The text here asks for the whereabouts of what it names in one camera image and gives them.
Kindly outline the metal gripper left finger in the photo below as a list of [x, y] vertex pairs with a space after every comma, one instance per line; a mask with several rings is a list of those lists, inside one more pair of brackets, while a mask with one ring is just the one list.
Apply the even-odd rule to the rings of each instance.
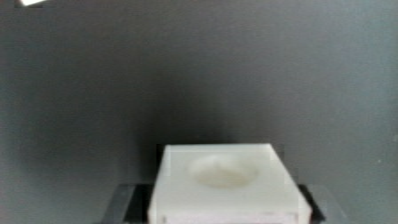
[[148, 224], [151, 184], [121, 184], [116, 188], [101, 221], [96, 224]]

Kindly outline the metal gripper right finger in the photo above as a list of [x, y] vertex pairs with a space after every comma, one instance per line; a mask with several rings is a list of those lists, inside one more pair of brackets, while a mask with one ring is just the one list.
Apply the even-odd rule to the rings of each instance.
[[315, 191], [311, 190], [309, 186], [299, 184], [299, 190], [306, 198], [306, 202], [311, 206], [313, 212], [309, 216], [309, 224], [327, 224], [327, 215], [320, 207], [320, 203], [316, 201]]

